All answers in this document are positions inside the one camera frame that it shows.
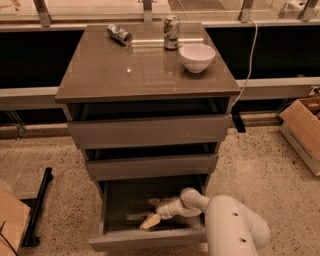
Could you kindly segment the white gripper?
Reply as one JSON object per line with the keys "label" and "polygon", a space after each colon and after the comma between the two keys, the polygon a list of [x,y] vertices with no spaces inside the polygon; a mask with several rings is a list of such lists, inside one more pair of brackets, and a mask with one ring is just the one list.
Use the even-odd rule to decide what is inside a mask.
{"label": "white gripper", "polygon": [[158,225],[163,220],[171,219],[179,214],[181,210],[181,200],[178,197],[173,198],[151,198],[148,203],[156,206],[156,213],[151,213],[147,219],[140,225],[141,230],[149,230]]}

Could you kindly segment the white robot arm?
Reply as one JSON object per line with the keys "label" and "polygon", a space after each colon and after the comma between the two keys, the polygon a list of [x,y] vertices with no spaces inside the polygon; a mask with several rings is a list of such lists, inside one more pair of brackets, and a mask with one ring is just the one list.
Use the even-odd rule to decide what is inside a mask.
{"label": "white robot arm", "polygon": [[208,198],[193,188],[184,188],[180,195],[168,199],[149,199],[155,207],[140,225],[148,230],[175,216],[205,215],[209,256],[258,256],[271,239],[264,218],[228,195]]}

